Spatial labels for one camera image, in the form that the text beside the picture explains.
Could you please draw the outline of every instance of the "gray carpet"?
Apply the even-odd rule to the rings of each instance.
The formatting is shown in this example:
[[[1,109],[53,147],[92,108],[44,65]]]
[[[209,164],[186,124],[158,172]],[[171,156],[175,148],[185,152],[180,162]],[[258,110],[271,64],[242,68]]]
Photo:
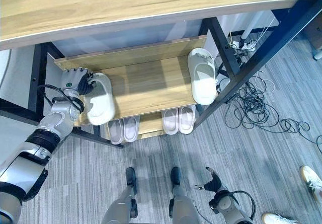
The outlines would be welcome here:
[[[268,103],[282,118],[310,123],[308,137],[321,134],[322,62],[312,59],[309,42],[297,36],[262,70],[260,76],[276,85],[275,92],[266,94]],[[298,134],[229,129],[223,122],[225,110],[226,105],[221,106],[191,135],[143,139],[123,150],[68,137],[48,164],[49,176],[39,194],[24,203],[20,223],[100,223],[125,187],[129,166],[138,176],[139,216],[133,222],[171,223],[169,172],[175,165],[182,169],[187,195],[214,224],[224,220],[208,207],[212,193],[193,189],[210,180],[206,166],[214,168],[231,191],[245,190],[254,197],[254,223],[262,223],[266,211],[321,223],[321,207],[299,174],[301,165],[310,165],[322,176],[322,155],[316,146]],[[250,201],[237,198],[249,213]]]

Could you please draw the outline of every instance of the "wooden tabletop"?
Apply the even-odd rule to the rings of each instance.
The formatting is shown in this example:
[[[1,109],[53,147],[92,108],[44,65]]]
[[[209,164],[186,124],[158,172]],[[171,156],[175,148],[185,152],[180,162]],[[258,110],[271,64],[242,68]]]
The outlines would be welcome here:
[[[297,0],[1,0],[0,50],[104,31],[248,11]]]

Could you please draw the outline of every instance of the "white sneaker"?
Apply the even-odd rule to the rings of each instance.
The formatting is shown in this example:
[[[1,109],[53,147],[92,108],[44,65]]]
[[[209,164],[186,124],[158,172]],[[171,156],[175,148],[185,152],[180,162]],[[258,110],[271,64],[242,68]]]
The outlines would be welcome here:
[[[296,220],[290,220],[273,213],[264,213],[262,215],[262,221],[264,224],[298,224],[299,223]]]
[[[322,204],[322,197],[320,195],[322,192],[322,180],[319,178],[316,172],[314,172],[314,170],[307,165],[301,166],[300,173],[302,179],[312,191],[314,199]]]

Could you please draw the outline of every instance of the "black metal frame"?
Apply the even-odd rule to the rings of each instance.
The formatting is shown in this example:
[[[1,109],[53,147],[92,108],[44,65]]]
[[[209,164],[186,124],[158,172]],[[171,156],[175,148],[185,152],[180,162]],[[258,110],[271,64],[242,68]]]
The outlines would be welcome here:
[[[226,68],[226,75],[230,78],[230,83],[219,93],[219,96],[207,109],[202,111],[202,108],[198,106],[198,112],[201,114],[195,122],[194,129],[220,105],[226,103],[251,76],[294,38],[321,10],[322,0],[298,0],[291,9],[274,10],[273,13],[278,18],[280,25],[275,28],[263,45],[241,68],[233,55],[234,51],[230,48],[217,18],[203,19],[199,35],[205,35],[210,30],[223,60],[223,65]],[[28,109],[0,99],[1,116],[34,125],[37,125],[41,120],[43,117],[44,98],[43,95],[38,94],[38,86],[44,84],[46,80],[47,54],[50,54],[55,59],[64,57],[51,42],[35,46]],[[101,138],[99,126],[94,126],[94,134],[75,127],[72,135],[89,141],[123,148],[121,144],[113,145],[109,140]]]
[[[50,54],[53,58],[63,58],[64,55],[51,42],[35,45],[32,73],[30,78],[30,90],[28,108],[18,106],[14,103],[0,98],[0,116],[8,117],[13,120],[28,123],[37,126],[39,121],[44,117],[44,88],[38,89],[39,85],[46,83],[46,66],[47,55]],[[81,130],[80,127],[74,127],[71,135],[101,143],[104,145],[123,148],[123,145],[114,145],[105,138],[101,137],[99,126],[94,126],[94,134]]]
[[[206,120],[219,106],[226,103],[250,77],[277,54],[278,51],[293,39],[321,11],[322,0],[298,0],[291,9],[275,11],[274,13],[279,15],[279,26],[276,27],[248,62],[241,67],[240,71],[233,70],[236,64],[231,60],[231,56],[229,56],[231,52],[224,50],[229,48],[229,43],[222,32],[222,28],[218,25],[217,19],[204,19],[200,34],[205,34],[210,30],[219,54],[223,59],[225,68],[227,69],[230,82],[219,93],[215,101],[202,112],[195,122],[194,129]]]

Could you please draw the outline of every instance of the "robot leg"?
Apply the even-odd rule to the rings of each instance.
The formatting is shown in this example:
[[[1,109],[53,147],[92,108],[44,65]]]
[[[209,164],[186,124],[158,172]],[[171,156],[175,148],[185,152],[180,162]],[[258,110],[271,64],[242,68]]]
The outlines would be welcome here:
[[[134,197],[133,186],[127,186],[121,197],[107,209],[102,224],[130,223]]]
[[[180,185],[173,188],[174,198],[172,223],[173,224],[199,224],[198,213],[194,207],[192,200],[184,195],[183,189]]]

